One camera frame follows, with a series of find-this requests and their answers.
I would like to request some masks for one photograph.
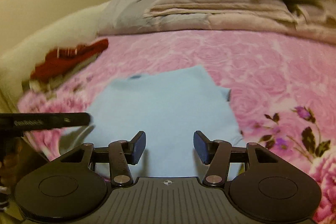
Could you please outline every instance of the circular cover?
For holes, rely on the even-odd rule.
[[[281,170],[277,164],[260,164],[237,176],[229,195],[245,215],[261,222],[299,222],[311,217],[321,191],[317,183],[299,171]]]
[[[61,164],[33,172],[16,186],[15,199],[23,213],[33,220],[63,222],[80,218],[96,209],[106,195],[106,183],[78,164]]]

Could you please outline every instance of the red garment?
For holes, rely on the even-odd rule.
[[[48,83],[50,78],[65,74],[78,63],[94,54],[103,52],[108,46],[109,41],[103,39],[90,46],[78,45],[76,48],[56,48],[47,53],[44,63],[35,67],[35,71],[31,73],[30,78]]]

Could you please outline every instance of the ribbed gray panel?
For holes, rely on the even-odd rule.
[[[96,212],[73,224],[257,224],[238,212],[219,189],[196,178],[139,178],[112,191]],[[312,224],[307,220],[302,224]]]

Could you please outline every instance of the crosshair symbol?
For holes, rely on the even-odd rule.
[[[171,180],[165,180],[163,183],[166,184],[167,186],[169,186],[170,184],[172,184],[174,182],[172,182]]]

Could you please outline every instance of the mattress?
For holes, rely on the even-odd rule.
[[[184,30],[108,37],[109,48],[53,94],[26,93],[21,112],[85,111],[116,78],[202,65],[231,88],[231,108],[246,142],[259,142],[312,176],[322,202],[314,219],[331,221],[336,205],[336,48],[267,32]],[[53,160],[64,129],[31,132]]]

